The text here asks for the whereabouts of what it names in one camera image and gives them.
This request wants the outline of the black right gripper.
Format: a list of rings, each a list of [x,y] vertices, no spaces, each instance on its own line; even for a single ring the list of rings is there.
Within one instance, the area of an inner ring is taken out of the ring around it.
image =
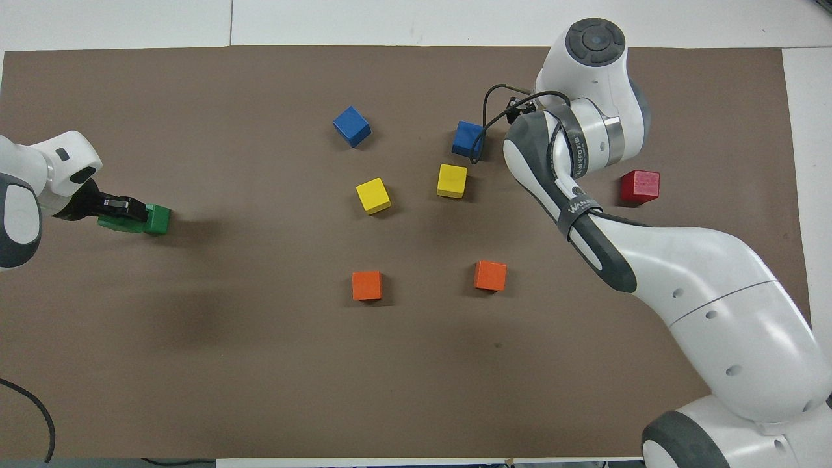
[[[534,99],[511,97],[506,106],[507,122],[512,125],[520,116],[533,113],[536,110],[537,103]]]

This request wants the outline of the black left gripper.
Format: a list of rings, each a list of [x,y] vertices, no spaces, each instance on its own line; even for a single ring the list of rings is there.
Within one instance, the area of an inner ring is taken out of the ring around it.
[[[146,205],[130,196],[105,196],[98,184],[88,179],[66,205],[66,219],[80,221],[88,216],[144,223],[148,221],[148,210]]]

